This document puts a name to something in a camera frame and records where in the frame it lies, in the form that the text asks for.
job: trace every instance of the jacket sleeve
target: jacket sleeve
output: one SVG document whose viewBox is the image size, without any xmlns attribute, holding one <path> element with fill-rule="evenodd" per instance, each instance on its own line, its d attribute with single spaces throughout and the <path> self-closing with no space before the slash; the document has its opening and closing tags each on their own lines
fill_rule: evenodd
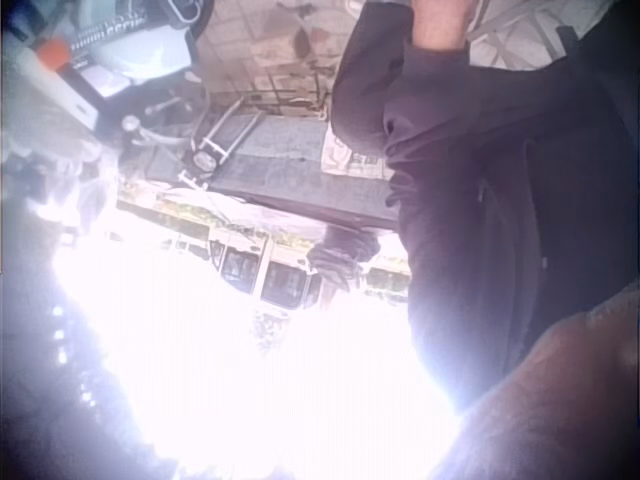
<svg viewBox="0 0 640 480">
<path fill-rule="evenodd" d="M 419 355 L 457 408 L 477 397 L 469 382 L 490 362 L 477 305 L 484 213 L 481 166 L 469 131 L 479 101 L 468 50 L 436 53 L 405 45 L 402 74 L 388 91 L 386 154 L 409 255 L 409 320 Z"/>
</svg>

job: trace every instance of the newspaper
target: newspaper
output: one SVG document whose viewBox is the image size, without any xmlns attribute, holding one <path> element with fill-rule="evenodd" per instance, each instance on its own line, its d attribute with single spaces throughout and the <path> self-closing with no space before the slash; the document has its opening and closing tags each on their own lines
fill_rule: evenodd
<svg viewBox="0 0 640 480">
<path fill-rule="evenodd" d="M 331 175 L 389 180 L 393 171 L 387 168 L 384 157 L 355 153 L 327 128 L 322 147 L 322 171 Z"/>
</svg>

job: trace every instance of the hand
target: hand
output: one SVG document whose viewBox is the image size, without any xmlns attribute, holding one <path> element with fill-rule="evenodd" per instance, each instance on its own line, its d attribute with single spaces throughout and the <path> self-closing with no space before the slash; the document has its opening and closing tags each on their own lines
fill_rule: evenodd
<svg viewBox="0 0 640 480">
<path fill-rule="evenodd" d="M 425 50 L 462 50 L 478 0 L 413 0 L 413 44 Z"/>
</svg>

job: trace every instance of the tiled floor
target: tiled floor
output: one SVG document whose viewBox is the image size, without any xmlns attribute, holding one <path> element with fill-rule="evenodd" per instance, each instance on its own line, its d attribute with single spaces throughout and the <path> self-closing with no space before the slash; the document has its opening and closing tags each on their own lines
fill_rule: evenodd
<svg viewBox="0 0 640 480">
<path fill-rule="evenodd" d="M 573 25 L 582 35 L 613 0 L 485 2 L 485 13 L 470 34 L 473 63 L 526 70 L 564 54 L 557 26 Z M 216 0 L 198 42 L 202 74 L 221 104 L 241 94 L 267 113 L 326 118 L 354 25 L 345 0 Z M 296 37 L 301 29 L 304 38 Z"/>
</svg>

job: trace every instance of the person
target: person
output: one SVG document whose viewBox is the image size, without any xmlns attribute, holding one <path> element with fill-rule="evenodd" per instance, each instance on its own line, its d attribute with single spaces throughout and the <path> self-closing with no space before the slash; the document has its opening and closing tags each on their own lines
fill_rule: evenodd
<svg viewBox="0 0 640 480">
<path fill-rule="evenodd" d="M 639 478 L 639 293 L 545 332 L 467 412 L 431 480 Z"/>
<path fill-rule="evenodd" d="M 530 72 L 470 66 L 475 3 L 369 0 L 331 114 L 394 170 L 414 343 L 459 411 L 638 275 L 637 2 Z"/>
</svg>

